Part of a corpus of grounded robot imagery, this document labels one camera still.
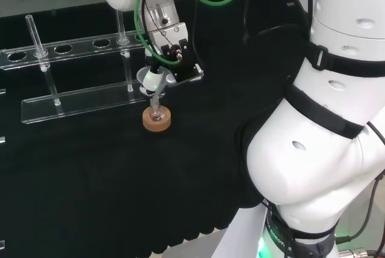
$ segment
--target green led light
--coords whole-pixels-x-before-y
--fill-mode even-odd
[[[258,242],[258,252],[261,252],[265,248],[265,241],[261,237]]]
[[[258,242],[257,258],[273,258],[263,238],[261,238]]]

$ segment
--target test tube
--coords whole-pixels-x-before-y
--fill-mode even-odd
[[[118,32],[119,32],[119,38],[117,40],[118,44],[120,45],[126,45],[129,42],[129,39],[126,36],[125,31],[125,22],[123,20],[123,13],[120,10],[116,10],[116,21],[118,24]]]
[[[126,36],[125,31],[125,22],[123,20],[123,13],[120,10],[116,10],[116,21],[118,25],[118,32],[119,32],[119,38],[117,40],[117,43],[120,45],[126,45],[129,43],[129,39]],[[131,73],[131,67],[130,67],[130,51],[128,49],[122,49],[120,50],[120,55],[122,56],[123,60],[123,67],[125,70],[125,77],[127,82],[127,91],[129,93],[132,93],[134,91],[134,88],[132,87],[132,73]]]
[[[55,106],[60,106],[61,102],[58,96],[58,92],[56,90],[51,70],[49,69],[51,64],[45,61],[45,59],[48,57],[48,51],[43,48],[42,42],[40,41],[34,18],[29,14],[25,17],[25,19],[28,24],[29,33],[31,34],[32,41],[34,42],[36,48],[35,56],[37,57],[40,63],[40,70],[44,73],[49,91],[51,92],[52,98],[54,99]]]

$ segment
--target black strap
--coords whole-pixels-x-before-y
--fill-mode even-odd
[[[274,221],[274,224],[277,225],[277,227],[282,231],[285,232],[284,229],[287,228],[286,225],[282,224],[280,219],[277,218],[277,216],[273,215],[272,219]],[[316,240],[316,239],[321,239],[323,237],[326,237],[330,235],[331,233],[334,232],[338,225],[338,222],[329,230],[322,232],[322,233],[307,233],[307,232],[302,232],[299,230],[291,229],[291,235],[294,239],[306,239],[306,240]]]
[[[294,85],[289,86],[285,99],[309,120],[342,137],[354,139],[364,128],[319,105]]]
[[[347,76],[380,78],[385,76],[385,61],[360,61],[329,53],[323,46],[305,41],[305,57],[316,70],[329,70]]]

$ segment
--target clear acrylic rack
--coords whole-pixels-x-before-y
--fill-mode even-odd
[[[143,48],[143,45],[137,39],[135,31],[125,31],[121,11],[116,11],[116,17],[118,32],[115,34],[47,44],[41,43],[33,17],[31,15],[25,17],[34,45],[1,50],[0,69],[13,70],[40,66],[51,94],[21,102],[23,123],[37,123],[144,100],[140,94],[140,83],[132,78],[130,65],[130,50]],[[120,52],[125,82],[65,93],[57,92],[50,69],[52,63],[56,61],[70,62],[72,59],[111,52]]]

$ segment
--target black table surface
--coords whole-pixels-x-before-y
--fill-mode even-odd
[[[22,99],[48,94],[38,67],[1,71],[0,240],[3,257],[149,257],[168,245],[223,229],[242,189],[233,139],[240,122],[284,92],[303,60],[290,0],[251,0],[251,39],[242,42],[244,0],[199,4],[196,45],[202,82],[168,89],[171,127],[143,128],[147,102],[22,124]],[[176,0],[191,32],[194,0]],[[34,13],[43,43],[116,32],[105,3]],[[134,29],[125,13],[126,29]],[[24,16],[0,19],[0,48],[31,44]],[[143,64],[134,52],[134,70]],[[55,63],[59,92],[124,80],[119,54]]]

